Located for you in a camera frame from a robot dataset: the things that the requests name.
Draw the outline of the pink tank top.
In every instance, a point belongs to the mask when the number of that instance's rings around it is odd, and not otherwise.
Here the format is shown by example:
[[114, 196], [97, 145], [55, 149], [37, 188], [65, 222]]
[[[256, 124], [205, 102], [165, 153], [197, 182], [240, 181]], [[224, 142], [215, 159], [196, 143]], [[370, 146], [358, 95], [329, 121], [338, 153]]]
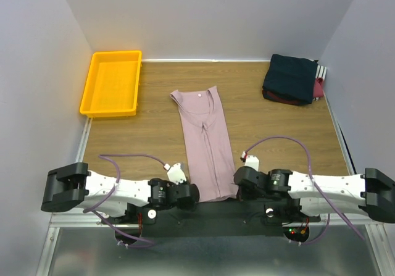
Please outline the pink tank top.
[[216, 86], [170, 94], [178, 106], [189, 177], [201, 203], [235, 199], [235, 165], [222, 102]]

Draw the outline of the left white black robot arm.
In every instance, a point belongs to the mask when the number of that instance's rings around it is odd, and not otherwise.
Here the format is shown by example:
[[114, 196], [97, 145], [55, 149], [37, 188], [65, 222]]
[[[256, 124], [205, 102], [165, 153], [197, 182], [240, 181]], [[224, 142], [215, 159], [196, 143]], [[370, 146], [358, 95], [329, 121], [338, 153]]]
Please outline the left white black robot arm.
[[137, 217], [137, 207], [192, 209], [199, 202], [198, 187], [187, 181], [181, 164], [166, 164], [165, 169], [170, 180], [109, 177], [89, 170], [84, 162], [59, 167], [48, 172], [41, 210], [59, 213], [80, 208], [130, 223]]

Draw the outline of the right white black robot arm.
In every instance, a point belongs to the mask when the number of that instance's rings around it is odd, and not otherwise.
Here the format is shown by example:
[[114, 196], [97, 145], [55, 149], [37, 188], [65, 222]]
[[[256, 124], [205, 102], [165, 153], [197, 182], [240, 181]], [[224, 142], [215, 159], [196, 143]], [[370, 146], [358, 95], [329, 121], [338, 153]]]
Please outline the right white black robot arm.
[[378, 169], [349, 176], [309, 176], [286, 169], [265, 174], [243, 166], [234, 182], [243, 200], [265, 200], [265, 209], [284, 222], [337, 213], [394, 223], [394, 180]]

